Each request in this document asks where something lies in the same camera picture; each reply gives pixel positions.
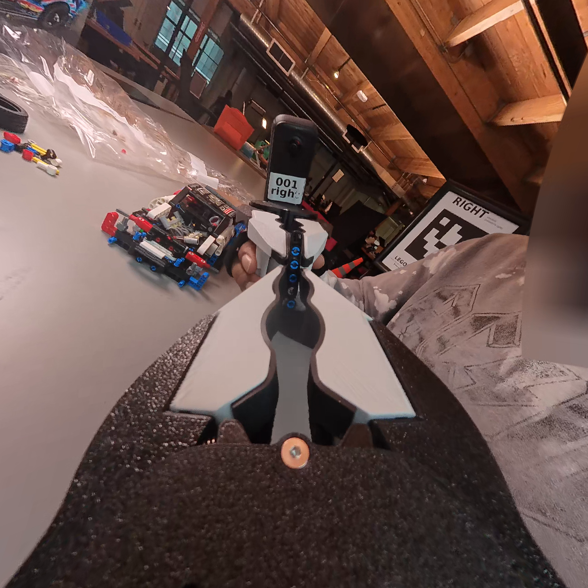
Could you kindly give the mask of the red storage bin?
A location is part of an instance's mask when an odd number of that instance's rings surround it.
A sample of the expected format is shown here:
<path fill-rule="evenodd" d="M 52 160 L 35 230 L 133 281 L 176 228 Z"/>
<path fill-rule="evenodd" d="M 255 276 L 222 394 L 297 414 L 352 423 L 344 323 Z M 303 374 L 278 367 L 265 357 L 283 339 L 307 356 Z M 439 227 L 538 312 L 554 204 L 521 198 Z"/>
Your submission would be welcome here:
<path fill-rule="evenodd" d="M 224 107 L 213 130 L 217 136 L 237 151 L 241 150 L 254 133 L 254 128 L 242 112 L 228 105 Z"/>

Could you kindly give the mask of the white air vent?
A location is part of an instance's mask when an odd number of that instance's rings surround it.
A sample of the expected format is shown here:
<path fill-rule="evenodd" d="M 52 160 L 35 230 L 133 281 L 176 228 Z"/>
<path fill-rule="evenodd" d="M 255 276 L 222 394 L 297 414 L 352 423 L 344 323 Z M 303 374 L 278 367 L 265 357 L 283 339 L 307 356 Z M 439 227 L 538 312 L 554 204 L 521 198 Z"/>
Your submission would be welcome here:
<path fill-rule="evenodd" d="M 270 40 L 266 53 L 284 75 L 289 77 L 295 68 L 295 61 L 276 39 Z"/>

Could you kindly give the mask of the person's grey printed sweatshirt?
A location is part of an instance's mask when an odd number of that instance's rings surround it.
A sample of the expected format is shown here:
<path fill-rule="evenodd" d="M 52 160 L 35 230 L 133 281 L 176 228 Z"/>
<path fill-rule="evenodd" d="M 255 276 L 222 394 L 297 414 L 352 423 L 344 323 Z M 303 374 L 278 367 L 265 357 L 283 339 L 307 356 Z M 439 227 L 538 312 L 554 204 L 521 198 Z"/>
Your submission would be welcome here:
<path fill-rule="evenodd" d="M 526 359 L 523 266 L 390 278 L 394 334 L 456 395 L 489 444 L 524 521 L 570 587 L 587 587 L 587 369 Z"/>

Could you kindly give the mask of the pile of small toy bricks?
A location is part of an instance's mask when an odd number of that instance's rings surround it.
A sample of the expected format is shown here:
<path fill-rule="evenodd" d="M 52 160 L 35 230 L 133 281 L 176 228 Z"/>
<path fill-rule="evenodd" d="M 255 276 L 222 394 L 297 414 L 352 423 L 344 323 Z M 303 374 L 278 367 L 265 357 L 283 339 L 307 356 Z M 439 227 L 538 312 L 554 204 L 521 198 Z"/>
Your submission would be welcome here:
<path fill-rule="evenodd" d="M 53 177 L 60 174 L 62 159 L 53 149 L 44 149 L 31 141 L 25 142 L 20 136 L 10 131 L 2 132 L 1 152 L 18 153 L 23 160 L 34 163 L 38 169 Z"/>

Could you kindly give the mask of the silver ventilation duct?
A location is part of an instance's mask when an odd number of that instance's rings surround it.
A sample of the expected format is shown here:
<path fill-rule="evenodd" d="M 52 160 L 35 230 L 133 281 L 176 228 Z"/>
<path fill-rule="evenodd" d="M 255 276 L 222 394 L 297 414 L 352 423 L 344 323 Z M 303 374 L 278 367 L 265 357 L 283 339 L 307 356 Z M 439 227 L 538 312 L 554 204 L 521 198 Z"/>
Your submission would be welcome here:
<path fill-rule="evenodd" d="M 245 14 L 241 14 L 239 17 L 238 29 L 247 41 L 255 47 L 255 49 L 264 52 L 268 57 L 266 50 L 273 37 L 266 35 L 265 32 L 259 29 Z M 357 129 L 352 125 L 345 124 L 342 119 L 338 117 L 334 108 L 325 102 L 323 98 L 307 83 L 307 81 L 298 74 L 296 71 L 296 64 L 289 77 L 285 76 L 282 71 L 281 73 L 286 77 L 290 86 L 298 92 L 310 107 L 314 109 L 316 115 L 321 117 L 330 126 L 334 132 L 334 136 L 337 137 L 336 140 L 343 145 L 344 149 L 347 149 L 358 156 L 360 160 L 372 168 L 378 177 L 388 186 L 393 187 L 396 184 L 396 180 L 376 161 L 367 147 L 360 145 L 354 139 L 355 136 L 353 133 Z"/>

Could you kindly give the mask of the paned window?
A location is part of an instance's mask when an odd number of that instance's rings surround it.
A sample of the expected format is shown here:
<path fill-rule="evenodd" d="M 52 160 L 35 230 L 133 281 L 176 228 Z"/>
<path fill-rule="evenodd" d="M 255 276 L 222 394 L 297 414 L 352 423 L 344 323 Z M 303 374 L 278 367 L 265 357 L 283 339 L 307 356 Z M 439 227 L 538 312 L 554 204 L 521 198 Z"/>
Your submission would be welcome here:
<path fill-rule="evenodd" d="M 200 24 L 200 17 L 192 9 L 192 1 L 169 1 L 167 10 L 153 42 L 157 54 L 164 55 L 175 65 L 189 48 Z"/>
<path fill-rule="evenodd" d="M 209 29 L 205 33 L 193 59 L 193 73 L 201 77 L 206 85 L 210 84 L 224 54 L 225 49 L 220 36 L 213 32 L 212 29 Z"/>

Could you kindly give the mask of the black toy beam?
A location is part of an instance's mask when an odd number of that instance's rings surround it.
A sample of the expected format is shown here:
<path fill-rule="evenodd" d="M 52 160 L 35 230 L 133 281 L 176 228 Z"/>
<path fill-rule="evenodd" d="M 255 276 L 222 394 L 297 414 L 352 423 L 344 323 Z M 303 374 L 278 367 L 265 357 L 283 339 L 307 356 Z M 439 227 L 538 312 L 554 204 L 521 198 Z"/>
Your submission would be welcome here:
<path fill-rule="evenodd" d="M 297 305 L 300 286 L 300 271 L 303 260 L 303 233 L 296 229 L 290 233 L 288 262 L 286 264 L 286 307 L 293 310 Z"/>

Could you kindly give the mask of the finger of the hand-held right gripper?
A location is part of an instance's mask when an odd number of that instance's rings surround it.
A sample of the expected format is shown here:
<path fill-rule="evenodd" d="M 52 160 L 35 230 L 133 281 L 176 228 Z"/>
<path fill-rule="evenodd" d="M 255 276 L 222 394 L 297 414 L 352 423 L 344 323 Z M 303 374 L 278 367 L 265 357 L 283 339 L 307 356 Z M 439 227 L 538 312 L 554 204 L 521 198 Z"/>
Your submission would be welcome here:
<path fill-rule="evenodd" d="M 248 221 L 248 239 L 256 247 L 256 275 L 264 277 L 287 260 L 288 234 L 279 214 L 253 210 Z"/>
<path fill-rule="evenodd" d="M 303 269 L 312 269 L 314 262 L 325 249 L 329 238 L 321 224 L 302 224 L 303 229 Z"/>

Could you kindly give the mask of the blue toy racing car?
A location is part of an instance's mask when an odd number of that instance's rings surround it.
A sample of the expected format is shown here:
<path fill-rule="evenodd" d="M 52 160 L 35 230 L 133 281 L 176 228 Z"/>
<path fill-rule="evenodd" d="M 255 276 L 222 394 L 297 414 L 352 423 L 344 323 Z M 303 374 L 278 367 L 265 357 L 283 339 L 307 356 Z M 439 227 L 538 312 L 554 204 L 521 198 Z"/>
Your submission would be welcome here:
<path fill-rule="evenodd" d="M 48 31 L 71 26 L 85 17 L 91 1 L 1 1 L 1 16 Z"/>

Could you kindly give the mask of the grey desk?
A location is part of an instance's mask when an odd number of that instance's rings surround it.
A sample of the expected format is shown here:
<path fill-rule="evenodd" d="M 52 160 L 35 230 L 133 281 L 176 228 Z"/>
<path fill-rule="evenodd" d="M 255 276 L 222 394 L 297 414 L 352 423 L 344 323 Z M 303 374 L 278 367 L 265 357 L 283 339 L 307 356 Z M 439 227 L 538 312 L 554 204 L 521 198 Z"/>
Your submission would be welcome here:
<path fill-rule="evenodd" d="M 154 164 L 110 165 L 21 90 L 1 55 L 1 93 L 25 107 L 26 139 L 63 159 L 51 177 L 1 154 L 1 587 L 62 504 L 121 394 L 204 316 L 239 293 L 222 271 L 201 292 L 153 275 L 100 230 L 186 184 Z"/>

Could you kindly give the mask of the clear plastic bag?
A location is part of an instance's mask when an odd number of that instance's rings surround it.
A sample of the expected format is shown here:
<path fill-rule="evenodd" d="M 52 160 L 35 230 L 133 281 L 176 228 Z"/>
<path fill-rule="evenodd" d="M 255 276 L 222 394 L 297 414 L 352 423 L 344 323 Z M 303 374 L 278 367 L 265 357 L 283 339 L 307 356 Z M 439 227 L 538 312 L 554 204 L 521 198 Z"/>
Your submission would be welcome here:
<path fill-rule="evenodd" d="M 212 131 L 165 99 L 144 104 L 99 64 L 48 32 L 1 19 L 1 89 L 32 116 L 70 129 L 100 163 L 200 183 L 238 206 L 264 180 Z"/>

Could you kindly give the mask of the toy brick car model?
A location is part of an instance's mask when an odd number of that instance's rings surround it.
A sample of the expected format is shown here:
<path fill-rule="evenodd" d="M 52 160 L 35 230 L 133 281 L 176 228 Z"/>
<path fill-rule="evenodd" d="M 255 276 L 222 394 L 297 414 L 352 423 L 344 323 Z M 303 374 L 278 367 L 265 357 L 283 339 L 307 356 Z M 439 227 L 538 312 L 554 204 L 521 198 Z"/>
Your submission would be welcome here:
<path fill-rule="evenodd" d="M 108 212 L 100 229 L 136 263 L 179 288 L 201 291 L 246 223 L 212 187 L 194 183 L 130 214 Z"/>

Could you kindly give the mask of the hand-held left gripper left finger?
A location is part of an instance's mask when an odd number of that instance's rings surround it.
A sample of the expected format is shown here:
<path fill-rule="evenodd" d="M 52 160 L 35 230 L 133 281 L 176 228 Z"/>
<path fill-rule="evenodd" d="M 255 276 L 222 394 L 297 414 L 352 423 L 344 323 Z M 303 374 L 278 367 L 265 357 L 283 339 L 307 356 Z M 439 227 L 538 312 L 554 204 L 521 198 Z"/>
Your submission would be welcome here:
<path fill-rule="evenodd" d="M 232 404 L 268 377 L 270 347 L 262 318 L 275 302 L 271 271 L 222 306 L 173 396 L 175 413 L 232 419 Z"/>

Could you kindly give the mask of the black toy tire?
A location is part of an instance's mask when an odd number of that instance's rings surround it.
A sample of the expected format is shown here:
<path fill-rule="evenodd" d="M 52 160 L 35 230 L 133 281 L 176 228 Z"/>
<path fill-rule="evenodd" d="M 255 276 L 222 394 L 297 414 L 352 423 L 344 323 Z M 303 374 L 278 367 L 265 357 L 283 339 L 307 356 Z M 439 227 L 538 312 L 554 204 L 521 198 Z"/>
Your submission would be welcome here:
<path fill-rule="evenodd" d="M 24 133 L 29 120 L 26 110 L 3 95 L 0 97 L 0 103 L 1 129 L 15 134 Z"/>

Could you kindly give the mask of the person's right hand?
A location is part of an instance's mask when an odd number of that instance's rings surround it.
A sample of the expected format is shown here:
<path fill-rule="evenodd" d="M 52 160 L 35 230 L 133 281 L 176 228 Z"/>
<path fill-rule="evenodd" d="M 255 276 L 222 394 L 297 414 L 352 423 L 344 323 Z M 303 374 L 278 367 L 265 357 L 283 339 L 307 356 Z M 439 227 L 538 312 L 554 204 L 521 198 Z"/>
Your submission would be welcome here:
<path fill-rule="evenodd" d="M 258 275 L 256 245 L 252 241 L 247 240 L 239 247 L 237 257 L 232 263 L 231 274 L 241 292 L 263 279 Z"/>

